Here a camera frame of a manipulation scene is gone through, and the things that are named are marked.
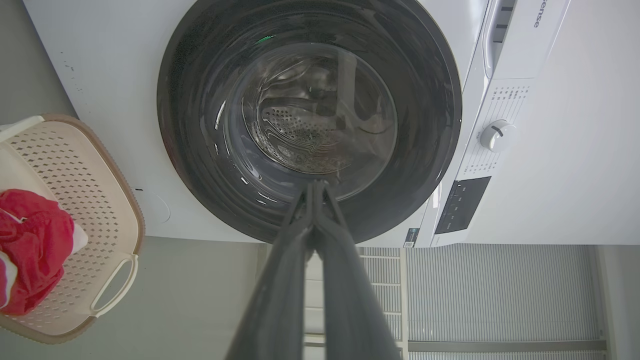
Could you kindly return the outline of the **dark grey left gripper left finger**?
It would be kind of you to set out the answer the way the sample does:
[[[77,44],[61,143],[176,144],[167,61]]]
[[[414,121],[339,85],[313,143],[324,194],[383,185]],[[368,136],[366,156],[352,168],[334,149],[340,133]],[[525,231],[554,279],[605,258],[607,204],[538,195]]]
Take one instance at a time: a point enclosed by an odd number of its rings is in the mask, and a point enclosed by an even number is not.
[[[272,242],[225,360],[302,360],[313,185],[303,187]]]

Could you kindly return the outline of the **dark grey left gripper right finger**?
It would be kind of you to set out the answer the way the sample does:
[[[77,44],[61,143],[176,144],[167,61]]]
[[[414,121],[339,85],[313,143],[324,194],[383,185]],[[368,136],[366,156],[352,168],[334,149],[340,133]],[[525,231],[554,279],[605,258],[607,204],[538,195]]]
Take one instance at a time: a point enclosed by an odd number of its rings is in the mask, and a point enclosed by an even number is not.
[[[322,260],[326,360],[402,360],[345,217],[314,182],[314,248]]]

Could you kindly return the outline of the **round black washing machine door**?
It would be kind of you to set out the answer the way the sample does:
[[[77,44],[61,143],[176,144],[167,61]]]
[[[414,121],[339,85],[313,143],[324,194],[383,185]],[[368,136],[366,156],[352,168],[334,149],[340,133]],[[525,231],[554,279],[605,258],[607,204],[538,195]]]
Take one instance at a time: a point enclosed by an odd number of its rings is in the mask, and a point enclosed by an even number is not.
[[[365,242],[441,182],[462,95],[418,0],[195,0],[163,55],[158,127],[185,186],[231,228],[274,241],[320,181]]]

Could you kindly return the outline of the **black washing machine display panel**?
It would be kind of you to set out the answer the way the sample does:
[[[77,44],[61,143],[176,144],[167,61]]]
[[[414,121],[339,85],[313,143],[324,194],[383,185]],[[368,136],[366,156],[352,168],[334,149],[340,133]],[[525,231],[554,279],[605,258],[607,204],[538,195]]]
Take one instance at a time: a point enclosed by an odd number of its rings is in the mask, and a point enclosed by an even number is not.
[[[478,209],[491,177],[456,181],[435,228],[435,235],[466,230]]]

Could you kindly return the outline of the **white washing machine dial knob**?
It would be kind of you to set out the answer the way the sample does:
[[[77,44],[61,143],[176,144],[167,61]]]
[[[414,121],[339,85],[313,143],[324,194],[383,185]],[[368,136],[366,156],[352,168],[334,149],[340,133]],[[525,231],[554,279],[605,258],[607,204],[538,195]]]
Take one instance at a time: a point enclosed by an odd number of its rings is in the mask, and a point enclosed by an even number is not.
[[[480,135],[480,144],[492,153],[507,150],[515,142],[518,128],[507,120],[490,123]]]

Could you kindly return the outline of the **white front-load washing machine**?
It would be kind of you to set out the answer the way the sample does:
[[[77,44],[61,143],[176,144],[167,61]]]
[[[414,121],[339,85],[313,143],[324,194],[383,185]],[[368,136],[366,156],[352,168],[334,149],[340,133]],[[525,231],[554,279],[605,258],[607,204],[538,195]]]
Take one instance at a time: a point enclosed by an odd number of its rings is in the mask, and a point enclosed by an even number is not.
[[[157,85],[170,37],[196,0],[22,0],[78,118],[141,188],[146,234],[253,242],[187,189],[160,133]],[[512,118],[515,142],[466,230],[434,236],[450,193],[363,242],[640,245],[640,0],[571,0],[526,99],[486,98],[488,122]]]

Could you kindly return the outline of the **white garment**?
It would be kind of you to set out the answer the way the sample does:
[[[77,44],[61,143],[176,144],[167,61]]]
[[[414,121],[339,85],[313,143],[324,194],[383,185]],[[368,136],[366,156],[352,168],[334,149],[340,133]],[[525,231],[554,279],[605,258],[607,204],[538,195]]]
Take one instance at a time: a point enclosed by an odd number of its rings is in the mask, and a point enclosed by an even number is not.
[[[0,209],[0,313],[32,312],[62,279],[67,258],[88,243],[63,210],[19,219]]]

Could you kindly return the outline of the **beige perforated laundry basket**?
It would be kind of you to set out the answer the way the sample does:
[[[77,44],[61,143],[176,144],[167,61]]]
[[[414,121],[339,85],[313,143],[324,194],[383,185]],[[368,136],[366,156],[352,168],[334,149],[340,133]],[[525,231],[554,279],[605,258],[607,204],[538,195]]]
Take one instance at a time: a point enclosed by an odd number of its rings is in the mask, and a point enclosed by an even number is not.
[[[87,234],[64,276],[25,316],[0,314],[0,328],[42,344],[84,333],[126,296],[137,277],[144,217],[98,136],[64,114],[0,125],[0,191],[23,189],[58,202]]]

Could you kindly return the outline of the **red garment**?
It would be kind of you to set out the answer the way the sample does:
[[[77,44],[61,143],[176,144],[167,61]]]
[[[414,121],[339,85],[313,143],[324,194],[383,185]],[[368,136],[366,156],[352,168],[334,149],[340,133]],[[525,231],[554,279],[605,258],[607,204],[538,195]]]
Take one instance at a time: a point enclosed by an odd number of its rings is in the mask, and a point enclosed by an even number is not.
[[[74,221],[37,193],[0,193],[0,313],[25,316],[52,292],[73,253]]]

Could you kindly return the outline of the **white detergent drawer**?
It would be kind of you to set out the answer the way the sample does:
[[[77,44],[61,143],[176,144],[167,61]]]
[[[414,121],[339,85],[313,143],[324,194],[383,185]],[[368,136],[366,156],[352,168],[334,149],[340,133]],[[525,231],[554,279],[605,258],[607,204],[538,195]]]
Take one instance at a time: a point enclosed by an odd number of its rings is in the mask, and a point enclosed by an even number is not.
[[[492,79],[517,0],[489,0],[480,32],[484,72]]]

